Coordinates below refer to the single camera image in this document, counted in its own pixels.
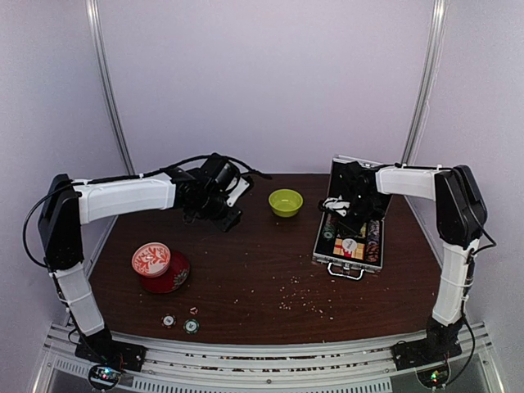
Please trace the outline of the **aluminium poker chip case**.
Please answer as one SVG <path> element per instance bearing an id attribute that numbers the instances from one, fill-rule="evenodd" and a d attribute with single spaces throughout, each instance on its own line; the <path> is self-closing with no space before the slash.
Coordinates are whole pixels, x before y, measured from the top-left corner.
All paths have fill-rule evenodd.
<path id="1" fill-rule="evenodd" d="M 327 196 L 312 261 L 333 277 L 359 281 L 383 266 L 385 216 L 391 196 L 376 192 L 372 176 L 383 165 L 336 155 L 332 158 Z"/>

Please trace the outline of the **white dealer button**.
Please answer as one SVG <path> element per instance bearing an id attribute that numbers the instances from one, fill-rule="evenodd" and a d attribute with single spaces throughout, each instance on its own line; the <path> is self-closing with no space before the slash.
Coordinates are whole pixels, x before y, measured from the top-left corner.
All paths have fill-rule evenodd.
<path id="1" fill-rule="evenodd" d="M 342 240 L 342 247 L 347 253 L 352 253 L 357 250 L 358 242 L 352 238 L 346 238 Z"/>

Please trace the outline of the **red banded card deck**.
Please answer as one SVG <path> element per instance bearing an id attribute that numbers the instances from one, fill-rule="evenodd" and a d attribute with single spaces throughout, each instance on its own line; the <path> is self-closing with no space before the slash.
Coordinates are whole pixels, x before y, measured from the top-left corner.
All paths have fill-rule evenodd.
<path id="1" fill-rule="evenodd" d="M 352 238 L 337 238 L 333 247 L 334 255 L 349 259 L 363 260 L 364 252 L 365 244 Z"/>

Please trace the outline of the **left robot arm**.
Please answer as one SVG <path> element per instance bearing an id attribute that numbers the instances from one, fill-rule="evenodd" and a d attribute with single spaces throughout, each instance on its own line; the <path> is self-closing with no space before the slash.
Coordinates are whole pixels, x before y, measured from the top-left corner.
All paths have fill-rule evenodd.
<path id="1" fill-rule="evenodd" d="M 146 210 L 180 209 L 183 218 L 209 220 L 220 231 L 235 226 L 242 211 L 237 200 L 253 186 L 240 171 L 242 162 L 218 153 L 198 156 L 201 166 L 183 169 L 178 163 L 145 174 L 73 180 L 57 175 L 40 208 L 38 232 L 43 267 L 50 273 L 67 306 L 87 352 L 101 364 L 118 355 L 84 272 L 81 228 L 113 216 Z"/>

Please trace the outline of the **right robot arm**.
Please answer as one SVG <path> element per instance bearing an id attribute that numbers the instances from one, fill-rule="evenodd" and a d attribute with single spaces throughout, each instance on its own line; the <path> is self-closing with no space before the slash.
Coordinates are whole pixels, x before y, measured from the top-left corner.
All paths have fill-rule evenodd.
<path id="1" fill-rule="evenodd" d="M 392 195 L 418 197 L 436 206 L 436 227 L 443 242 L 440 284 L 420 355 L 437 361 L 449 353 L 465 323 L 468 299 L 487 209 L 471 169 L 410 165 L 343 165 L 339 174 L 345 203 L 343 223 L 353 232 L 371 219 L 381 219 Z"/>

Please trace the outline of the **green chip stack in case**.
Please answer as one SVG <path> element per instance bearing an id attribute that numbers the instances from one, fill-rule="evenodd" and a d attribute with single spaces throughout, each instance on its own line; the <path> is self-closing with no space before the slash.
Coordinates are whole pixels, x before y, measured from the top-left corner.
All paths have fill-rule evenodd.
<path id="1" fill-rule="evenodd" d="M 322 238 L 330 240 L 337 234 L 338 218 L 335 215 L 328 214 L 321 230 Z"/>

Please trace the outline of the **green plastic bowl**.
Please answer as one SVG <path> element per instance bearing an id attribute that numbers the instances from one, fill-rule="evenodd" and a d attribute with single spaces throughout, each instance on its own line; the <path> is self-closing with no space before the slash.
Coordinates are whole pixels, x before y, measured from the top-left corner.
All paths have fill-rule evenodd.
<path id="1" fill-rule="evenodd" d="M 291 218 L 297 215 L 303 206 L 303 196 L 292 189 L 278 189 L 268 198 L 271 211 L 278 217 Z"/>

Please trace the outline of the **green poker chip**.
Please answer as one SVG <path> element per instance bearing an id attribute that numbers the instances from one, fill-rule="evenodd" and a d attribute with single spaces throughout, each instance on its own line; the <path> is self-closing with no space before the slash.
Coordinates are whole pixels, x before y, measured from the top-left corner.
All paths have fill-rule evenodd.
<path id="1" fill-rule="evenodd" d="M 183 324 L 183 330 L 190 335 L 196 334 L 199 331 L 199 329 L 200 324 L 194 318 L 187 319 Z"/>

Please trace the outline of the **white red poker chip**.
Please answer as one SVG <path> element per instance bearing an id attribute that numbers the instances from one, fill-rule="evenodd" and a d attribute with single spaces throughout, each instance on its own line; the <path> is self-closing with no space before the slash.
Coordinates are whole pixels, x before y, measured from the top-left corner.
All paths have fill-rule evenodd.
<path id="1" fill-rule="evenodd" d="M 177 319 L 172 314 L 166 314 L 161 319 L 161 324 L 164 328 L 173 328 L 177 323 Z"/>

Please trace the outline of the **right aluminium frame post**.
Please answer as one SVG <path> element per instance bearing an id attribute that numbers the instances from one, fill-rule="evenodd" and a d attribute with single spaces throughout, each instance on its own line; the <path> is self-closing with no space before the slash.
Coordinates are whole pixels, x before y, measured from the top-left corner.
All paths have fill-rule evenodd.
<path id="1" fill-rule="evenodd" d="M 427 38 L 427 49 L 422 67 L 417 99 L 413 109 L 408 136 L 400 162 L 412 165 L 417 157 L 423 131 L 426 127 L 430 110 L 430 97 L 436 82 L 440 66 L 441 51 L 445 36 L 445 19 L 449 2 L 435 0 L 433 2 L 431 23 Z"/>

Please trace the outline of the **aluminium frame post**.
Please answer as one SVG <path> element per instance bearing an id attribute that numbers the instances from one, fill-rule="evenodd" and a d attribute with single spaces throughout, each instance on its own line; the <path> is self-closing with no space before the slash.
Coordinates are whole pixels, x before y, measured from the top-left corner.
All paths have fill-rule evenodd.
<path id="1" fill-rule="evenodd" d="M 124 136 L 120 113 L 115 99 L 115 91 L 111 81 L 111 72 L 107 60 L 106 47 L 102 31 L 99 1 L 87 0 L 85 2 L 88 25 L 90 28 L 94 51 L 97 59 L 97 68 L 102 83 L 102 94 L 109 117 L 111 131 L 115 138 L 117 151 L 124 164 L 127 174 L 135 174 L 135 168 L 130 155 L 129 147 Z"/>
<path id="2" fill-rule="evenodd" d="M 449 2 L 435 0 L 433 2 L 431 23 L 427 38 L 427 49 L 422 67 L 417 99 L 413 109 L 408 136 L 400 162 L 412 165 L 417 157 L 423 131 L 426 127 L 430 110 L 430 97 L 436 82 L 440 66 L 441 51 L 445 36 L 445 19 Z"/>

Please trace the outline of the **left aluminium frame post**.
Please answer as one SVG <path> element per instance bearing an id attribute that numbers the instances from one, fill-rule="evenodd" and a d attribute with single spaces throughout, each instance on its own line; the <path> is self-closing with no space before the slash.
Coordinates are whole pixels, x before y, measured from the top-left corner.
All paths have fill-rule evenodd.
<path id="1" fill-rule="evenodd" d="M 111 131 L 115 138 L 117 151 L 124 164 L 127 174 L 135 174 L 135 168 L 130 155 L 129 147 L 124 136 L 120 113 L 115 99 L 115 91 L 111 81 L 111 72 L 107 60 L 106 47 L 102 31 L 99 1 L 87 0 L 85 2 L 88 25 L 90 28 L 94 51 L 97 59 L 97 68 L 102 83 L 102 94 L 109 117 Z"/>

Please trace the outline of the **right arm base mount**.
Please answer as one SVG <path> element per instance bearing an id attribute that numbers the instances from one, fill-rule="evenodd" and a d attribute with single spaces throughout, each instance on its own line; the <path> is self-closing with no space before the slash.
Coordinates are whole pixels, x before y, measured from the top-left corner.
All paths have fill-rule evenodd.
<path id="1" fill-rule="evenodd" d="M 452 344 L 447 349 L 434 349 L 426 339 L 416 341 L 399 341 L 391 347 L 392 357 L 398 371 L 418 368 L 428 364 L 443 362 L 462 354 L 460 344 Z"/>

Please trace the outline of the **aluminium front rail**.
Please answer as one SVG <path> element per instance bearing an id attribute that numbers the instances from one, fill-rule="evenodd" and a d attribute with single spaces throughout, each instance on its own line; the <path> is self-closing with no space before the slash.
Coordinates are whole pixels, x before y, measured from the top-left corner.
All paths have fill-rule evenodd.
<path id="1" fill-rule="evenodd" d="M 75 357 L 72 326 L 52 324 L 29 392 L 96 392 L 86 381 L 91 363 Z M 440 365 L 399 370 L 391 347 L 423 331 L 388 337 L 301 345 L 217 345 L 113 333 L 142 345 L 142 370 L 129 371 L 112 392 L 508 392 L 484 323 L 472 325 L 476 351 L 463 374 L 432 391 L 418 374 Z"/>

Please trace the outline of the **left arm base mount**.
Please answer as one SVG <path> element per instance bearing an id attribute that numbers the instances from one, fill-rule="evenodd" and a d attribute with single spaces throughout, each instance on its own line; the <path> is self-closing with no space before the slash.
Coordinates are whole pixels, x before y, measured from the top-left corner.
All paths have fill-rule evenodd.
<path id="1" fill-rule="evenodd" d="M 90 362 L 110 366 L 118 371 L 140 372 L 146 356 L 144 346 L 122 341 L 80 341 L 75 356 Z"/>

